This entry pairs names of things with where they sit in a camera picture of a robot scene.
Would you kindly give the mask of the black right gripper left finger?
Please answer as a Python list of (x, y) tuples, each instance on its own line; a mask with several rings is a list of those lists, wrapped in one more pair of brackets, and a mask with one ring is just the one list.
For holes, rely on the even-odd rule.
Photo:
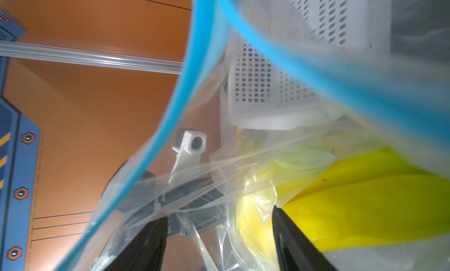
[(132, 238), (119, 228), (104, 248), (112, 261), (103, 271), (160, 271), (168, 237), (168, 217), (147, 223)]

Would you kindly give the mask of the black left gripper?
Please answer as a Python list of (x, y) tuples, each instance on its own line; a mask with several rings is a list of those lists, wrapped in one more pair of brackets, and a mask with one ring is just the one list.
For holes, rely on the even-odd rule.
[(145, 171), (130, 192), (109, 213), (101, 234), (109, 238), (192, 237), (225, 221), (225, 206), (216, 204), (216, 188), (209, 164), (190, 165), (171, 174), (163, 184)]

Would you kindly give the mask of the clear zip bag blue seal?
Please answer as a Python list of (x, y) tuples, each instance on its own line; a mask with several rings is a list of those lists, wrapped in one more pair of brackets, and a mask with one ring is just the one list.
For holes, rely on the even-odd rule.
[(59, 271), (447, 271), (450, 0), (193, 0)]

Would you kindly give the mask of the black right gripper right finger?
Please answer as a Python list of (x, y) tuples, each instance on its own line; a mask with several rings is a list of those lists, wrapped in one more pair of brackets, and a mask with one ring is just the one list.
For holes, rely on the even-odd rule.
[(281, 208), (274, 207), (272, 222), (280, 270), (337, 271)]

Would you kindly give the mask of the yellow banana bunch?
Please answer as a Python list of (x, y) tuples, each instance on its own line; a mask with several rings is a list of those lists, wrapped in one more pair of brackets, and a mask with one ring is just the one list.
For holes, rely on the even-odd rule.
[(269, 158), (245, 185), (273, 186), (243, 197), (236, 228), (252, 252), (275, 255), (273, 208), (321, 252), (396, 245), (450, 231), (450, 182), (390, 148), (337, 159), (332, 149), (299, 145)]

